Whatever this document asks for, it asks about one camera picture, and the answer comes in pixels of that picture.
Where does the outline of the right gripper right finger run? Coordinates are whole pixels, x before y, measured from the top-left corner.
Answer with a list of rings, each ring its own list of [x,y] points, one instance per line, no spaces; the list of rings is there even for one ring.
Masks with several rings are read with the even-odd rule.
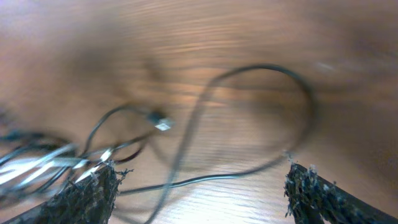
[[[301,166],[288,153],[284,156],[290,162],[284,183],[287,215],[295,223],[397,224],[397,218],[320,177],[316,169]]]

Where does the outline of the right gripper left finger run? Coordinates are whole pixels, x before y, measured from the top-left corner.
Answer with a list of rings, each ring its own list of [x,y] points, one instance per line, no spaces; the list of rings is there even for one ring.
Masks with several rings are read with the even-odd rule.
[[[12,187],[1,190],[1,211],[11,213],[18,204],[28,199],[43,198],[45,201],[1,223],[107,223],[114,209],[118,187],[129,169],[116,171],[106,164],[81,181],[72,181],[73,171],[60,186],[52,185],[66,172],[61,168],[49,180],[32,191],[28,187]]]

